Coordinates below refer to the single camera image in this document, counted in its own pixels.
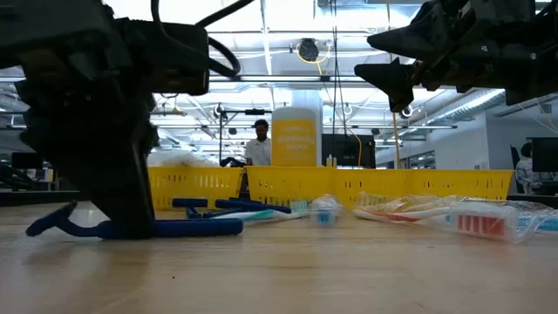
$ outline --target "monitor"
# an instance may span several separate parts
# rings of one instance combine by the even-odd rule
[[[376,143],[373,135],[358,135],[363,143],[361,153],[361,167],[376,167]],[[352,134],[322,134],[322,164],[330,156],[337,158],[337,165],[344,167],[358,166],[359,144]]]
[[[37,153],[12,153],[11,167],[15,169],[42,169],[43,158]]]
[[[533,138],[533,171],[558,172],[558,138]]]

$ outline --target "toothbrush packaging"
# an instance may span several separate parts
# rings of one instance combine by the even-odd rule
[[[356,217],[415,223],[467,236],[519,243],[535,233],[558,235],[558,210],[529,201],[491,201],[433,195],[361,194]]]

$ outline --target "man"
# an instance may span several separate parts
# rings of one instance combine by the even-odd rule
[[[541,187],[541,181],[555,181],[555,173],[536,173],[533,172],[533,144],[527,143],[521,148],[521,154],[526,159],[520,160],[515,167],[515,179],[523,185],[525,194],[537,195],[533,189]]]
[[[246,166],[271,166],[271,140],[268,138],[269,125],[264,119],[254,124],[257,138],[246,144]]]

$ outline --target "yellow plastic crate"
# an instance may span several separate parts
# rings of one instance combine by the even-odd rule
[[[274,205],[334,194],[353,208],[360,192],[375,195],[463,195],[506,199],[513,171],[374,170],[248,167],[250,197]]]
[[[360,192],[505,200],[513,173],[507,170],[337,170],[334,190],[347,208],[356,205]]]
[[[242,174],[242,168],[150,167],[153,207],[169,210],[174,197],[203,197],[214,208],[216,199],[238,196]]]
[[[330,167],[247,167],[253,201],[288,206],[291,201],[312,200],[333,189]]]

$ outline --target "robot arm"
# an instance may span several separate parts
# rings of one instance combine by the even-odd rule
[[[163,24],[157,0],[153,22],[115,19],[100,0],[9,1],[0,8],[0,68],[21,65],[25,73],[17,91],[31,109],[22,141],[128,236],[151,236],[152,93],[202,95],[209,70],[236,75],[240,63],[204,27],[251,2],[185,25]],[[211,59],[208,45],[232,68]]]
[[[556,3],[535,15],[534,0],[436,0],[409,26],[368,37],[376,49],[413,65],[357,65],[355,73],[390,96],[393,112],[412,101],[412,88],[441,85],[458,92],[505,88],[513,105],[558,90]]]

